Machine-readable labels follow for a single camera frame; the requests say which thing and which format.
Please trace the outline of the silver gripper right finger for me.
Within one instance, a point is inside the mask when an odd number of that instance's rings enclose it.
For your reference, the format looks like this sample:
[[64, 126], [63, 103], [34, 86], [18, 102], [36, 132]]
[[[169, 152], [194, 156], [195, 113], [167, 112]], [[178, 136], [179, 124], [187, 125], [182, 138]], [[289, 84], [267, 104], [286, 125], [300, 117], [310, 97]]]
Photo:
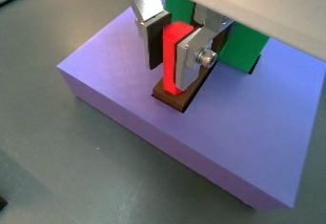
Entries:
[[213, 39], [233, 24], [233, 20], [219, 12], [197, 5], [194, 20], [202, 24], [177, 44], [175, 84], [185, 91], [199, 77], [201, 67], [210, 68], [218, 54], [211, 50]]

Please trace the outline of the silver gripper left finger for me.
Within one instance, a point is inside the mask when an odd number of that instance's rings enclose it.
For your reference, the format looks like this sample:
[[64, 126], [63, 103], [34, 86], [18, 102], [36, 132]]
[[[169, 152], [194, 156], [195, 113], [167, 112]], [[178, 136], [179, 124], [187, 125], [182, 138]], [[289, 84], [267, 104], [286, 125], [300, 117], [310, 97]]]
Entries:
[[153, 70], [163, 63], [163, 29], [173, 22], [162, 0], [129, 0], [145, 41], [146, 64]]

